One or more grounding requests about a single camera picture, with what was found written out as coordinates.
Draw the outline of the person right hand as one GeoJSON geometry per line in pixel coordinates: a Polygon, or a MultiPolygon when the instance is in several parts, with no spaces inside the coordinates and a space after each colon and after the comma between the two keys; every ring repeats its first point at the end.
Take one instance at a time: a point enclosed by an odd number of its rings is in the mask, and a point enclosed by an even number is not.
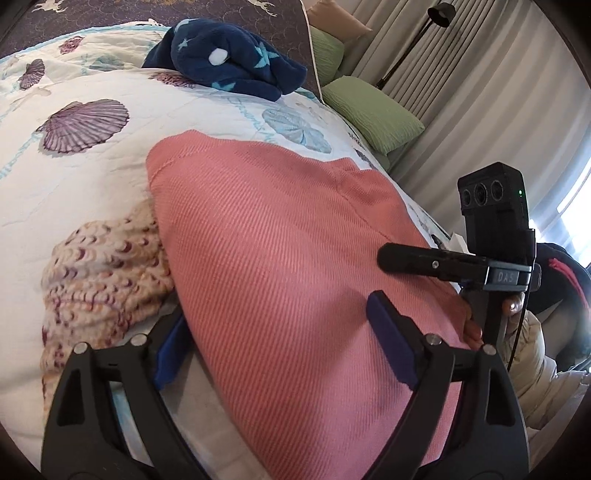
{"type": "Polygon", "coordinates": [[[465,304],[463,342],[477,351],[484,344],[497,346],[499,339],[507,332],[511,322],[518,322],[525,303],[525,294],[509,297],[505,292],[461,293],[465,304]]]}

